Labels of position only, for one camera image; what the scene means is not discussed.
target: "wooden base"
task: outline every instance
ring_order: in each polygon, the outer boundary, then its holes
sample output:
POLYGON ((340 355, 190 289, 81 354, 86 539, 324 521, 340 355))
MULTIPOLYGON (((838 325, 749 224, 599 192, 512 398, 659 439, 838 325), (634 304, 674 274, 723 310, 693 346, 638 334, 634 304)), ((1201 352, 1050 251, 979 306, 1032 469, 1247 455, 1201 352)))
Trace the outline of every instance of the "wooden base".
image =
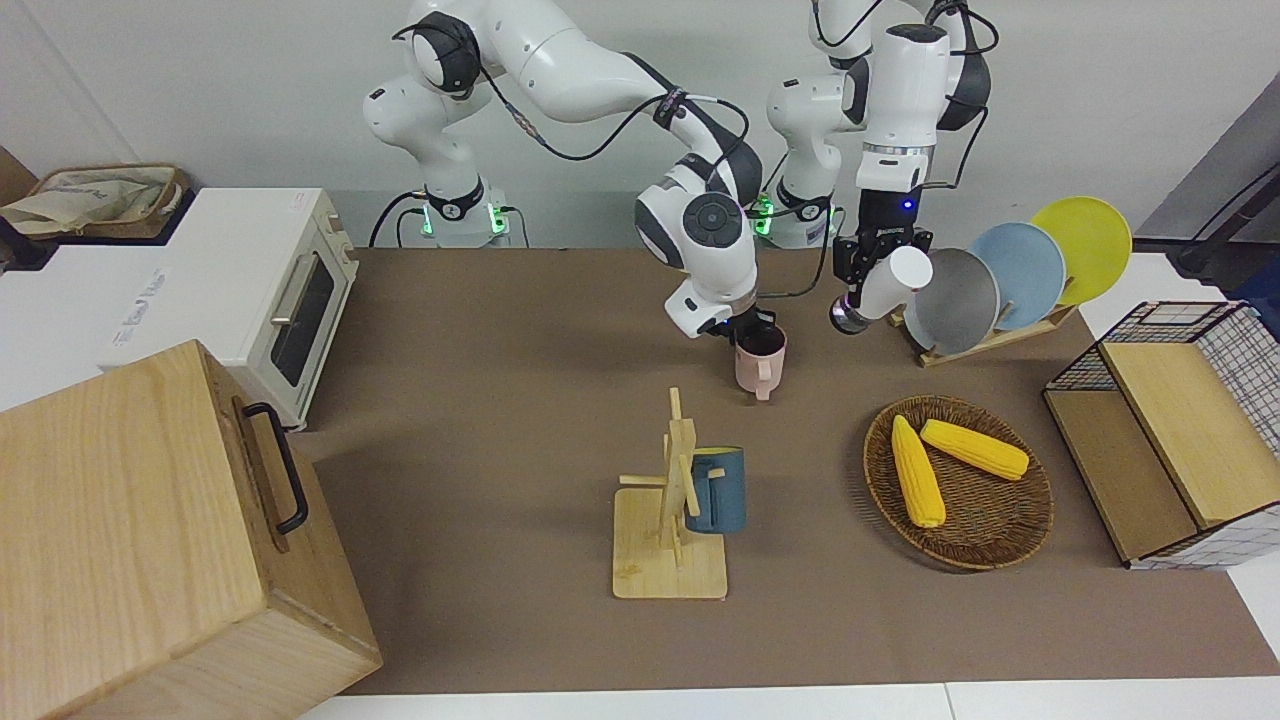
POLYGON ((660 488, 627 487, 613 495, 614 597, 723 600, 728 594, 724 536, 681 525, 677 547, 663 548, 660 518, 660 488))
MULTIPOLYGON (((938 355, 933 350, 925 350, 922 352, 915 361, 919 363, 922 368, 932 368, 933 365, 941 365, 943 363, 950 363, 952 360, 959 360, 961 357, 968 357, 970 355, 977 355, 987 350, 996 347, 1002 347, 1011 342, 1018 342, 1020 340, 1027 340, 1029 337, 1036 337, 1038 334, 1047 333, 1050 331, 1056 331, 1062 323, 1066 322, 1073 314, 1075 314, 1076 305, 1061 305, 1055 307, 1052 313, 1048 314, 1043 320, 1036 323, 1034 325, 1028 325, 1016 331, 992 331, 986 340, 975 345, 973 348, 964 352, 957 352, 955 355, 938 355)), ((890 315, 888 323, 897 327, 905 327, 902 322, 902 313, 895 311, 890 315)))

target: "oven door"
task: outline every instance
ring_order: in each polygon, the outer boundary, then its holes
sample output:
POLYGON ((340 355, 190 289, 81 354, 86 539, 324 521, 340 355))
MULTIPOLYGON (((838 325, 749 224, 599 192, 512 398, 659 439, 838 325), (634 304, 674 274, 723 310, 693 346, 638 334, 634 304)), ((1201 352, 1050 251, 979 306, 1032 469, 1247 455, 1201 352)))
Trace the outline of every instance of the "oven door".
POLYGON ((351 281, 312 222, 289 278, 260 337, 257 375, 271 395, 287 401, 293 424, 302 424, 351 281))

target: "yellow corn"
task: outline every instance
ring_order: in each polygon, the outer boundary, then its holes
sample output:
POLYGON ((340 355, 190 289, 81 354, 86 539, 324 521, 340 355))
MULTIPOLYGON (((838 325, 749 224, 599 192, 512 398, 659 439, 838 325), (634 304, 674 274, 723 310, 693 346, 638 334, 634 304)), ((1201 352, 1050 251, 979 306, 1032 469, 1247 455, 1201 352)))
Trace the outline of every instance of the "yellow corn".
POLYGON ((920 436, 901 415, 893 418, 892 446, 906 514, 918 528, 937 528, 947 519, 938 478, 933 474, 933 465, 929 465, 929 456, 924 454, 920 436))
POLYGON ((942 420, 925 421, 920 438, 956 460, 1006 480, 1021 479, 1030 464, 1025 452, 1007 442, 942 420))

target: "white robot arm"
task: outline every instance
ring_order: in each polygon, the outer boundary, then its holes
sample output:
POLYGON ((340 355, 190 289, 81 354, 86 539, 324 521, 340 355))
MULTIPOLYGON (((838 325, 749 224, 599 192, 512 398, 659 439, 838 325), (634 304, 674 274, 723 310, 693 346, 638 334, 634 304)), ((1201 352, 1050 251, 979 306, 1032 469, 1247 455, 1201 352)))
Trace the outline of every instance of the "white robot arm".
POLYGON ((480 174, 471 146, 444 132, 492 96, 484 86, 466 97, 439 95, 404 74, 365 97, 365 122, 378 140, 417 160, 425 227, 442 247, 481 247, 493 240, 492 208, 500 205, 502 192, 480 174))
MULTIPOLYGON (((689 337, 745 332, 760 322, 755 247, 742 213, 759 192, 759 158, 740 135, 698 105, 726 102, 689 95, 644 60, 591 42, 550 0, 416 0, 410 24, 397 38, 404 40, 415 79, 445 105, 471 101, 486 91, 484 81, 493 85, 494 77, 509 74, 539 110, 559 122, 654 108, 654 120, 690 150, 659 183, 640 193, 635 209, 636 228, 649 250, 689 274, 667 301, 667 313, 689 337)), ((552 152, 571 160, 595 155, 556 150, 497 86, 493 90, 517 124, 552 152)), ((410 95, 399 97, 413 102, 410 95)), ((388 92, 375 101, 388 96, 397 97, 388 92)), ((419 156, 408 143, 393 143, 419 156)), ((447 154, 433 150, 429 155, 447 154)), ((431 173, 426 165, 424 173, 431 173)), ((448 172, 462 176, 470 167, 454 161, 448 172)))
POLYGON ((833 272, 849 292, 836 300, 831 319, 850 334, 932 277, 913 270, 893 282, 870 281, 877 263, 893 255, 915 259, 891 263, 891 268, 919 266, 914 252, 928 250, 932 234, 914 225, 937 131, 968 124, 984 111, 991 91, 982 56, 987 49, 977 46, 966 0, 902 1, 924 23, 886 29, 873 51, 863 20, 879 0, 812 0, 809 37, 838 72, 786 81, 768 100, 769 123, 787 141, 781 177, 771 188, 782 208, 771 228, 776 245, 808 247, 826 237, 823 211, 829 209, 841 165, 828 137, 864 132, 856 174, 861 190, 858 233, 837 238, 832 250, 833 272), (852 29, 833 35, 842 28, 852 29), (899 295, 863 297, 864 291, 876 290, 899 295))

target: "yellow plate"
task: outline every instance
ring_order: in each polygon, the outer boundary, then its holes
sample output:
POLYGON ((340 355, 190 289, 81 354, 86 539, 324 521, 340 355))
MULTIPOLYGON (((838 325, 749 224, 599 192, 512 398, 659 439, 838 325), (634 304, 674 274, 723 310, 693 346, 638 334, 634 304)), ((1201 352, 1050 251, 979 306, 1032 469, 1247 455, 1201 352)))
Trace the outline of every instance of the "yellow plate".
POLYGON ((1133 233, 1119 210, 1097 197, 1064 197, 1046 205, 1032 224, 1062 249, 1070 284, 1059 302, 1079 305, 1120 279, 1133 254, 1133 233))

